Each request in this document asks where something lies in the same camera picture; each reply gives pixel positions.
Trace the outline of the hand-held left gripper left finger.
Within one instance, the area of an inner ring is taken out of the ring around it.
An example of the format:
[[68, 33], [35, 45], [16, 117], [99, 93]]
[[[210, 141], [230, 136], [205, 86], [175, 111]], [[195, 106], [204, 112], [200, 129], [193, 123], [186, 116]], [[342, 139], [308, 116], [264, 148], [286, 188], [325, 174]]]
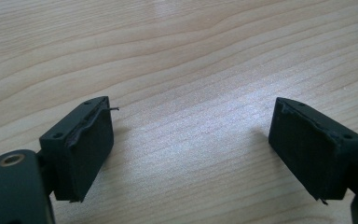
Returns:
[[90, 99], [39, 138], [57, 200], [84, 200], [114, 145], [111, 110], [107, 96]]

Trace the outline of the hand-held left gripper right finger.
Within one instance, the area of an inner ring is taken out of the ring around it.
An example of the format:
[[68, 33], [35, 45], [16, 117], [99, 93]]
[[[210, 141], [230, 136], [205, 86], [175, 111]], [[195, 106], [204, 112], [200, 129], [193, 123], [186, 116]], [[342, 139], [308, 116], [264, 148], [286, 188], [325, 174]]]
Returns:
[[276, 99], [268, 143], [316, 200], [341, 200], [358, 161], [358, 133], [309, 105]]

